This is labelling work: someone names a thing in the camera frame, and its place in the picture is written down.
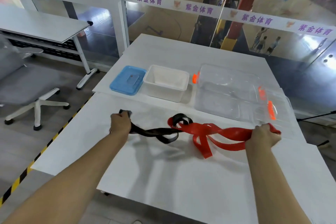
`chair seat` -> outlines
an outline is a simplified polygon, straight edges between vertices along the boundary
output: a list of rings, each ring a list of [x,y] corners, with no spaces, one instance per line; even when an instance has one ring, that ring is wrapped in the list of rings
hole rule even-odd
[[[30,104],[59,82],[60,75],[56,70],[27,64],[0,80],[0,103]]]

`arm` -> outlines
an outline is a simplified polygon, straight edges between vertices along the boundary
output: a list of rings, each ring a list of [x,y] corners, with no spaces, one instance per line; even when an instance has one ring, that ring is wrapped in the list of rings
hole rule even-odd
[[[130,129],[127,112],[111,115],[110,134],[39,188],[4,224],[78,223]]]
[[[311,224],[271,151],[280,139],[264,124],[257,126],[246,142],[259,223]]]

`hand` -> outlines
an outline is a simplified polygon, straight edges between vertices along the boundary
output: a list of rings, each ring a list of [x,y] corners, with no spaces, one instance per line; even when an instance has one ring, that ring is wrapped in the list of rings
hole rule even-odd
[[[266,148],[271,149],[277,142],[281,140],[281,136],[270,131],[269,124],[256,126],[252,131],[252,136],[246,141],[246,150],[249,148]]]
[[[128,113],[123,111],[122,113],[114,113],[111,115],[111,128],[110,133],[120,132],[128,135],[131,130],[131,120],[128,117]]]

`white table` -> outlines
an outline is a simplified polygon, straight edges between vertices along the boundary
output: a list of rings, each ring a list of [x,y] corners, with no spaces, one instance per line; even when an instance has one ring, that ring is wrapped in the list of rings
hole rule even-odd
[[[133,111],[142,128],[166,126],[176,111],[96,93],[32,166],[56,175],[108,134],[110,114]],[[236,121],[185,113],[198,123],[232,127]],[[130,135],[97,189],[208,224],[256,224],[257,214],[245,151],[216,149],[203,159],[191,135],[165,145]],[[316,146],[283,139],[273,152],[300,205],[314,223],[336,219],[336,184]]]
[[[282,92],[263,58],[140,35],[95,87],[97,93],[32,168],[58,174],[108,134],[110,114],[119,109],[132,110],[132,121],[145,129],[167,126],[167,119],[178,112],[198,123],[252,128],[249,123],[195,110],[194,87],[181,103],[151,98],[141,91],[126,96],[109,89],[126,65],[148,69],[150,64],[157,64],[194,73],[205,62],[257,74],[264,85]],[[216,138],[226,142],[223,137]],[[203,159],[191,143],[191,136],[185,133],[169,145],[155,138],[130,135],[97,189],[209,224],[257,223],[245,151],[211,147],[213,157]],[[308,216],[315,223],[333,222],[336,184],[316,146],[306,144],[304,138],[284,138],[273,152]]]
[[[96,68],[90,70],[76,36],[80,31],[89,26],[87,22],[25,10],[12,5],[0,5],[0,18],[2,18],[0,20],[0,32],[3,30],[22,35],[23,37],[30,36],[60,44],[72,38],[86,70],[86,75],[77,85],[78,89],[81,89],[87,80],[97,72]],[[6,38],[25,41],[24,38],[17,36],[7,34],[4,34],[4,36]]]

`blue plastic lid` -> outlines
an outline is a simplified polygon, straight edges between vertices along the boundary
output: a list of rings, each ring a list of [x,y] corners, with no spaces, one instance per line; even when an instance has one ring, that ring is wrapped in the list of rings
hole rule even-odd
[[[111,82],[110,89],[130,96],[135,95],[142,85],[145,73],[145,69],[125,66]]]

